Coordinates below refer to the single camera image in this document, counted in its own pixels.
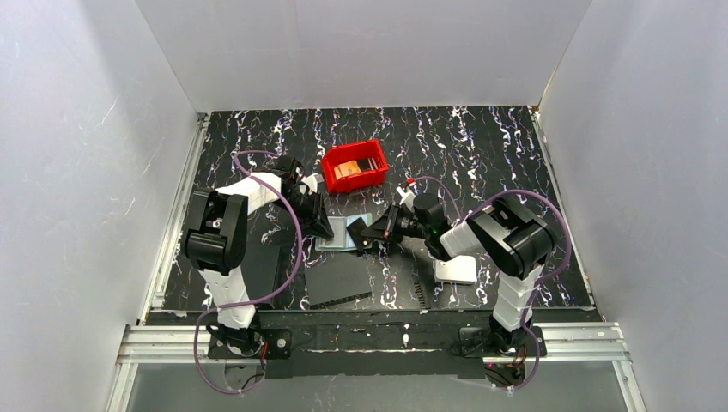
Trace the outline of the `red plastic bin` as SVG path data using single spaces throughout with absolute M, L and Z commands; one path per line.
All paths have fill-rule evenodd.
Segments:
M 356 189 L 381 185 L 389 165 L 379 139 L 334 146 L 322 160 L 327 191 L 349 193 Z

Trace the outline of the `orange card left in bin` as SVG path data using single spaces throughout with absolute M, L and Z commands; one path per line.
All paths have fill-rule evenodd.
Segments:
M 347 161 L 334 167 L 336 179 L 346 178 L 361 173 L 359 161 Z

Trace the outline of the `black rectangular block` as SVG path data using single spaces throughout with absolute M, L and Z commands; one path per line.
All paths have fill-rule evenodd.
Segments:
M 246 292 L 250 300 L 258 300 L 277 289 L 281 247 L 251 241 L 241 264 Z

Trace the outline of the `white flat box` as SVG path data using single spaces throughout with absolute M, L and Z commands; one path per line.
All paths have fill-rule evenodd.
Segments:
M 434 260 L 434 279 L 437 282 L 472 285 L 477 281 L 476 259 L 458 256 L 449 261 Z

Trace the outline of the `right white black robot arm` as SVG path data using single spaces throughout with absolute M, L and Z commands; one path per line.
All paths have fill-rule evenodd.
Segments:
M 517 200 L 496 198 L 490 205 L 451 224 L 433 193 L 406 191 L 369 226 L 348 226 L 358 245 L 422 239 L 430 255 L 449 264 L 475 253 L 487 254 L 499 270 L 498 297 L 488 328 L 455 347 L 469 356 L 478 350 L 504 353 L 521 348 L 531 326 L 537 282 L 556 237 L 548 225 Z

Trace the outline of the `mint green card holder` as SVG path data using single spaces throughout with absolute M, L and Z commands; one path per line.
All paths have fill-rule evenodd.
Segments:
M 354 223 L 358 219 L 362 219 L 366 225 L 372 223 L 372 215 L 370 213 L 330 217 L 329 222 L 333 229 L 334 237 L 332 239 L 316 238 L 314 249 L 316 251 L 355 250 L 355 242 L 349 235 L 349 232 L 347 231 L 347 226 Z

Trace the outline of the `small black comb strip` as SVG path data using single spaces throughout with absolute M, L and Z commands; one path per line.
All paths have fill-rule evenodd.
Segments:
M 430 308 L 428 297 L 425 294 L 422 285 L 419 282 L 413 282 L 413 289 L 416 293 L 416 300 L 420 311 L 427 311 Z

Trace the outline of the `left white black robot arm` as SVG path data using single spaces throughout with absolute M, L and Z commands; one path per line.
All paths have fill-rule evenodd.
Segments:
M 183 226 L 181 251 L 209 285 L 217 320 L 208 332 L 242 354 L 263 345 L 256 325 L 257 300 L 251 300 L 242 273 L 249 215 L 276 204 L 291 216 L 295 244 L 306 236 L 330 239 L 319 173 L 305 174 L 302 164 L 284 155 L 267 171 L 243 171 L 241 181 L 213 190 L 194 191 Z

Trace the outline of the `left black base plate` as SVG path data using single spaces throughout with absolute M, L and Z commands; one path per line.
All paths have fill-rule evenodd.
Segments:
M 208 325 L 210 335 L 207 357 L 222 359 L 279 360 L 291 353 L 291 333 L 285 329 L 230 329 Z

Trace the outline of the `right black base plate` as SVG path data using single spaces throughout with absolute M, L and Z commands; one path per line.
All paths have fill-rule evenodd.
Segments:
M 450 352 L 466 358 L 514 357 L 516 354 L 525 355 L 526 358 L 535 357 L 537 354 L 546 356 L 548 350 L 543 329 L 532 326 L 530 331 L 523 328 L 504 332 L 492 331 L 489 327 L 463 327 L 459 329 Z

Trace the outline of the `black flat plate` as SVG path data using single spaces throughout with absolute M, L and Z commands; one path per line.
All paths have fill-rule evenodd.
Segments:
M 367 260 L 356 255 L 343 254 L 329 263 L 307 269 L 304 279 L 311 309 L 366 298 L 373 290 Z

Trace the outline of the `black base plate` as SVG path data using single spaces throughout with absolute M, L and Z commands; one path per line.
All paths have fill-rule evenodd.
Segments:
M 489 327 L 463 327 L 459 329 L 450 352 L 466 358 L 514 357 L 516 354 L 525 355 L 526 358 L 535 357 L 537 354 L 546 356 L 548 350 L 543 329 L 532 326 L 530 331 L 523 328 L 504 332 L 492 331 Z
M 291 333 L 285 329 L 230 329 L 208 325 L 210 335 L 207 357 L 222 359 L 279 360 L 291 353 Z

